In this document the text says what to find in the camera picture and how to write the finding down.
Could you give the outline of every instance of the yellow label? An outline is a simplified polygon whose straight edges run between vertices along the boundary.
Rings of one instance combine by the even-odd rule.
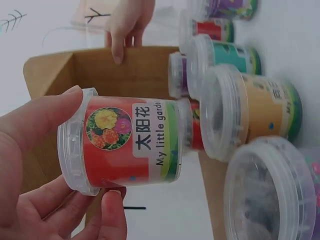
[[[239,134],[241,143],[261,136],[287,137],[291,113],[287,111],[286,86],[267,77],[243,73],[238,74],[237,83],[244,128]]]

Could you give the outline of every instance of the clear plastic lid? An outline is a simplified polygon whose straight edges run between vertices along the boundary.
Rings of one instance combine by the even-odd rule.
[[[302,154],[280,137],[240,147],[227,169],[224,209],[228,240],[310,240],[316,195]]]
[[[187,50],[186,75],[189,95],[198,100],[203,78],[208,67],[215,65],[215,51],[207,34],[199,34],[190,39]]]
[[[198,21],[204,22],[209,19],[213,6],[217,4],[218,0],[187,0],[186,9],[189,16]]]
[[[172,98],[179,99],[181,96],[188,95],[188,89],[184,78],[186,74],[186,64],[183,60],[187,60],[186,56],[181,55],[180,52],[175,52],[169,55],[169,66],[168,66],[168,87],[169,95]]]
[[[76,113],[57,131],[57,148],[61,171],[68,186],[83,195],[96,196],[100,188],[89,183],[83,156],[83,130],[85,114],[95,88],[83,89],[83,100]]]
[[[187,11],[183,9],[179,17],[179,50],[182,54],[188,51],[188,42],[195,34],[196,23],[188,17]]]
[[[188,98],[182,98],[177,101],[180,124],[183,132],[182,139],[184,144],[184,153],[187,153],[193,144],[193,117],[191,103]]]
[[[200,97],[200,125],[203,146],[212,159],[227,162],[240,140],[241,102],[236,67],[210,67]]]

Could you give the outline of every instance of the purple label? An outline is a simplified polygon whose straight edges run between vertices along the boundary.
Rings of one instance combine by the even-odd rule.
[[[182,58],[182,95],[189,95],[187,83],[187,58]]]
[[[246,0],[213,0],[210,17],[233,18],[235,16],[242,16],[246,8],[243,7],[244,1]]]
[[[316,196],[315,224],[312,240],[320,239],[320,151],[319,149],[301,150],[308,164]]]

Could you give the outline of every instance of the hand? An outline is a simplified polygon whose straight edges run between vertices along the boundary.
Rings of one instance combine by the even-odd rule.
[[[124,45],[141,47],[144,31],[155,9],[155,0],[121,0],[106,24],[105,46],[116,64],[124,58]]]
[[[62,176],[20,195],[23,154],[57,129],[82,102],[76,86],[62,95],[44,96],[0,117],[0,239],[63,240],[78,226],[93,197],[73,192]],[[126,189],[121,189],[124,197]],[[104,194],[101,208],[74,240],[125,240],[123,199]]]

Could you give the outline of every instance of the plastic cup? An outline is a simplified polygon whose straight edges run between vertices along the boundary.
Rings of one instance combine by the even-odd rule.
[[[171,183],[180,175],[182,132],[175,101],[84,89],[80,108],[58,128],[63,176],[88,196],[101,188]]]
[[[187,57],[175,52],[169,55],[168,66],[169,95],[172,98],[180,99],[188,97],[187,85]]]
[[[249,20],[257,10],[258,0],[187,0],[187,12],[199,22],[209,18]]]
[[[225,176],[224,209],[228,240],[319,239],[312,174],[281,137],[258,138],[236,151]]]
[[[208,34],[212,40],[233,43],[235,30],[233,23],[224,18],[211,17],[205,22],[189,18],[187,11],[182,10],[179,18],[179,49],[186,54],[188,41],[197,34]]]
[[[187,51],[187,84],[192,99],[199,100],[204,75],[209,67],[231,64],[242,73],[261,75],[261,62],[252,47],[212,40],[207,34],[193,36]]]
[[[309,167],[313,180],[316,210],[315,210],[315,225],[312,234],[312,240],[320,239],[320,148],[314,147],[309,149],[299,149],[304,156],[304,160]]]
[[[204,149],[210,158],[228,162],[236,148],[257,137],[292,142],[302,111],[300,96],[289,82],[241,73],[232,65],[211,67],[200,99]]]
[[[190,101],[188,98],[182,98],[177,101],[181,125],[184,129],[183,139],[185,150],[201,151],[204,150],[204,144],[200,129],[200,104],[198,101]]]

